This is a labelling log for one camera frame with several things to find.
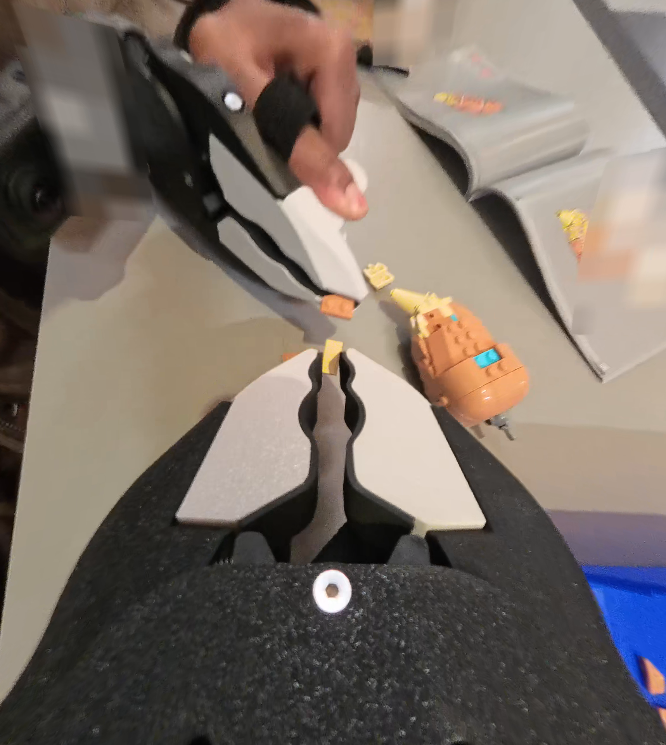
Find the orange toy brick model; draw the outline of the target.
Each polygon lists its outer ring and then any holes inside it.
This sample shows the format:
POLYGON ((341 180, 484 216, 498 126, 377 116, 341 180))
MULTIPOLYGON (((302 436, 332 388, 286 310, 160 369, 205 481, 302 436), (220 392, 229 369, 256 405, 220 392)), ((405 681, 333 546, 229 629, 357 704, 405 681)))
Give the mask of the orange toy brick model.
POLYGON ((449 296, 395 288, 390 297, 410 319, 411 356, 430 403, 514 441, 508 414, 527 396, 529 374, 513 349, 449 296))

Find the blue plastic bin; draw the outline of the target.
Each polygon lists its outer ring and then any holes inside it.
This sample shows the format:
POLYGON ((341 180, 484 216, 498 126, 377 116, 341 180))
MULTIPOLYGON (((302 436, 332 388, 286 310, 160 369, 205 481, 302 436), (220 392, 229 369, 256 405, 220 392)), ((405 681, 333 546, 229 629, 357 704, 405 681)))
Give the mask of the blue plastic bin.
POLYGON ((644 698, 657 712, 666 693, 645 690, 638 657, 666 678, 666 516, 550 512, 597 600, 611 637, 644 698))

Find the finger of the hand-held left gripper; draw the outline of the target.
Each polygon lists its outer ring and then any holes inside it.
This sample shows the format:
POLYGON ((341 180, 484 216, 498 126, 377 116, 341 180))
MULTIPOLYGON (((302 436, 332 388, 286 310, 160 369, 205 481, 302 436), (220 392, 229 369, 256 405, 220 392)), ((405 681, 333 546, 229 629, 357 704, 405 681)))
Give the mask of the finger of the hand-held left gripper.
POLYGON ((361 303, 367 285, 344 235, 344 220, 325 208, 306 185, 277 198, 223 144, 209 136, 209 160, 233 217, 266 252, 324 293, 361 303))
POLYGON ((221 244, 258 280, 283 296, 319 304, 324 293, 314 288, 307 279, 298 278, 288 266, 270 256, 263 236, 254 237, 233 217, 225 217, 217 224, 221 244))

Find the person's left hand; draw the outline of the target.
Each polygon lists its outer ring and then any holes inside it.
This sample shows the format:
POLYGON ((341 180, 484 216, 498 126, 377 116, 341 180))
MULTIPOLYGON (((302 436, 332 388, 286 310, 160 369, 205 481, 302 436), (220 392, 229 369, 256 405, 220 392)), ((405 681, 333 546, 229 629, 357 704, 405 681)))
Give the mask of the person's left hand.
POLYGON ((200 63, 221 67, 252 107, 283 72, 306 84, 320 124, 300 132, 288 167, 339 217, 366 216, 365 195, 339 159, 354 133, 360 99, 356 50, 347 31, 294 7, 233 1, 196 20, 189 52, 200 63))

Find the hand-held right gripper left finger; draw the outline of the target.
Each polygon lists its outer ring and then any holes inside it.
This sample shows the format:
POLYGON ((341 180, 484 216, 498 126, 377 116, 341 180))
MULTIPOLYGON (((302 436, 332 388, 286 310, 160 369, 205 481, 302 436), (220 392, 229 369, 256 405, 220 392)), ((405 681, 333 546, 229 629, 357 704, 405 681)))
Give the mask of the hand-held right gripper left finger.
POLYGON ((248 384, 228 407, 176 512, 184 525, 248 525, 318 474, 318 351, 248 384))

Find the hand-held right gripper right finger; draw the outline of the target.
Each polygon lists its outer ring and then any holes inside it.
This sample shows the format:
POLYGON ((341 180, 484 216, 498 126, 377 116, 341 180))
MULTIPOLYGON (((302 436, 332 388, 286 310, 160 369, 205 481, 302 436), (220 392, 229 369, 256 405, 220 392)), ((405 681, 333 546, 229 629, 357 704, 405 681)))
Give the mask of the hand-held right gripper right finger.
POLYGON ((362 352, 339 362, 345 395, 344 506, 358 527, 481 530, 486 517, 425 397, 362 352))

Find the grey instruction booklet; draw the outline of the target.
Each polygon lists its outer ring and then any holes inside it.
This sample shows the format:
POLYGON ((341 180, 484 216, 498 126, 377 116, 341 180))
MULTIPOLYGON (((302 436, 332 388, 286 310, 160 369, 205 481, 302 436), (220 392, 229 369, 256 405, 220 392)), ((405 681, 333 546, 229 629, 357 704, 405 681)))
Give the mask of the grey instruction booklet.
POLYGON ((666 349, 666 146, 591 147, 572 98, 474 47, 372 70, 599 379, 666 349))

